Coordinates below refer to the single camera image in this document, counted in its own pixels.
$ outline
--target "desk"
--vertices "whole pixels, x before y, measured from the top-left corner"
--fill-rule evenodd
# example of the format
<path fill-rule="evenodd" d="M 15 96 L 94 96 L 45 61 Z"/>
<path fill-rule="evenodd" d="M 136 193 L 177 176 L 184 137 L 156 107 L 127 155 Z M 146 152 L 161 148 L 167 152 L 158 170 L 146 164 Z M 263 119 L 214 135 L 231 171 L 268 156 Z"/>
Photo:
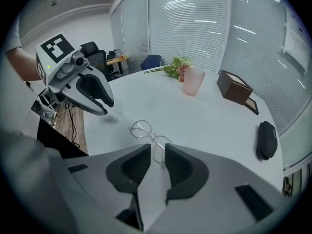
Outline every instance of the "desk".
<path fill-rule="evenodd" d="M 183 83 L 161 72 L 134 73 L 111 81 L 115 105 L 108 114 L 95 116 L 84 112 L 84 131 L 89 155 L 113 152 L 149 138 L 134 138 L 128 127 L 140 119 L 148 121 L 157 135 L 174 144 L 224 156 L 241 163 L 280 192 L 283 163 L 279 138 L 273 158 L 259 161 L 255 148 L 261 122 L 275 126 L 262 98 L 252 93 L 259 115 L 247 107 L 224 99 L 217 86 L 218 75 L 207 71 L 195 97 L 182 92 Z"/>
<path fill-rule="evenodd" d="M 112 65 L 114 63 L 118 63 L 118 67 L 119 67 L 119 72 L 121 75 L 123 75 L 123 71 L 122 71 L 122 67 L 121 67 L 121 62 L 124 61 L 124 60 L 127 60 L 129 59 L 128 57 L 126 58 L 123 58 L 123 57 L 119 57 L 119 58 L 114 58 L 108 62 L 106 62 L 107 65 Z"/>

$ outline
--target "eyeglasses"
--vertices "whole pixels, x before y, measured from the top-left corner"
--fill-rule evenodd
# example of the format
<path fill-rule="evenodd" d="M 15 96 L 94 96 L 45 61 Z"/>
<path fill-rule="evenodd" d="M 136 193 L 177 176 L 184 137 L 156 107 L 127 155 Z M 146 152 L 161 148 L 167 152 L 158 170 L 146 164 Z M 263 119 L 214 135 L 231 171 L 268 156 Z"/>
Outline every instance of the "eyeglasses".
<path fill-rule="evenodd" d="M 136 121 L 129 130 L 135 138 L 151 138 L 150 145 L 153 160 L 158 164 L 165 163 L 165 145 L 166 143 L 173 144 L 166 136 L 157 135 L 153 132 L 152 126 L 143 119 Z"/>

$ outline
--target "flowers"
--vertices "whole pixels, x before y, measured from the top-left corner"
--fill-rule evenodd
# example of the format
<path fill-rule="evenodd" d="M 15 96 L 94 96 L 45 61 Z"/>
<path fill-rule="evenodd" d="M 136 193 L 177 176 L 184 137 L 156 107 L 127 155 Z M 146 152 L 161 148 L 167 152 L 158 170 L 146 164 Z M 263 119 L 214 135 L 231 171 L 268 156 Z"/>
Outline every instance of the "flowers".
<path fill-rule="evenodd" d="M 171 65 L 163 68 L 145 71 L 144 73 L 164 72 L 169 77 L 175 78 L 180 82 L 184 82 L 184 73 L 187 68 L 192 68 L 192 60 L 187 57 L 173 57 Z"/>

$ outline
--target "brown wooden box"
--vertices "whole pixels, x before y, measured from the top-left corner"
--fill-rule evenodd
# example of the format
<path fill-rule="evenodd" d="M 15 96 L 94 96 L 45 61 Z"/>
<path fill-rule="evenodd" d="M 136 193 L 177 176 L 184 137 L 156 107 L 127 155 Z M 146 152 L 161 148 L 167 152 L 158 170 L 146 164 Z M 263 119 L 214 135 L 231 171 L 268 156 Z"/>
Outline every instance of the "brown wooden box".
<path fill-rule="evenodd" d="M 253 89 L 242 78 L 224 70 L 217 81 L 223 98 L 244 105 Z"/>

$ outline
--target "cable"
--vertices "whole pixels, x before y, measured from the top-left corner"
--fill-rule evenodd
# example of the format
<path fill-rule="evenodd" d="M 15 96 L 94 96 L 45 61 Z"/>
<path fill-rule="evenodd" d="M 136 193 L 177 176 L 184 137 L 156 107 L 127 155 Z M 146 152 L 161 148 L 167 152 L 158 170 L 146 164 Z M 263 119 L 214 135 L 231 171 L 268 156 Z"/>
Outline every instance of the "cable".
<path fill-rule="evenodd" d="M 77 136 L 77 130 L 76 130 L 76 127 L 75 127 L 75 124 L 74 124 L 74 120 L 73 120 L 73 115 L 72 115 L 72 111 L 70 111 L 70 106 L 69 104 L 67 105 L 68 106 L 68 111 L 69 111 L 69 116 L 70 116 L 70 120 L 72 121 L 72 143 L 77 146 L 78 148 L 80 148 L 80 145 L 78 143 L 75 142 L 75 138 Z"/>

